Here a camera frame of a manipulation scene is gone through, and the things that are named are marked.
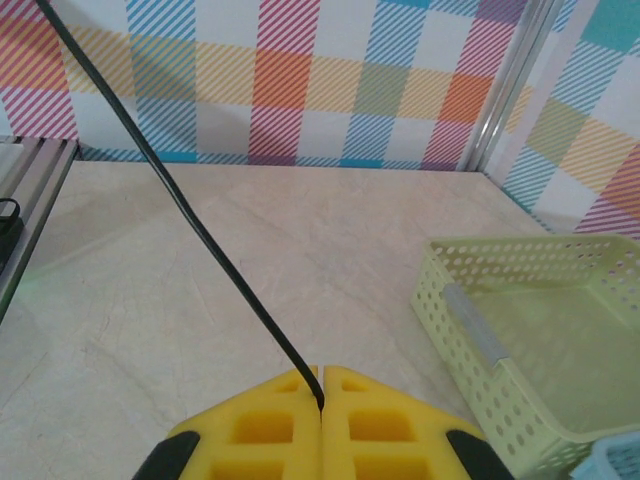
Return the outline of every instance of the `plaid wallpaper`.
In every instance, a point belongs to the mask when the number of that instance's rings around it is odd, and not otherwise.
[[[526,0],[52,0],[165,161],[453,170]],[[140,160],[31,0],[0,133]]]
[[[543,225],[640,239],[640,2],[567,0],[487,174]]]

